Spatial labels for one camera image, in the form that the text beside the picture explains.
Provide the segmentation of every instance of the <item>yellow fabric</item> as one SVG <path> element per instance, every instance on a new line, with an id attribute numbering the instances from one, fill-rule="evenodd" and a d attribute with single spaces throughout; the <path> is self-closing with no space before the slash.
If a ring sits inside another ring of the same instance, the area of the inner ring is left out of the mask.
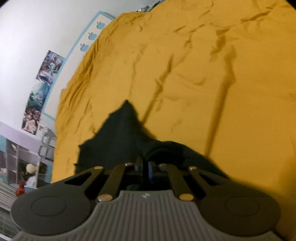
<path id="1" fill-rule="evenodd" d="M 59 105 L 53 181 L 124 99 L 159 140 L 207 155 L 271 194 L 296 235 L 296 12 L 284 0 L 166 0 L 122 14 L 87 52 Z"/>

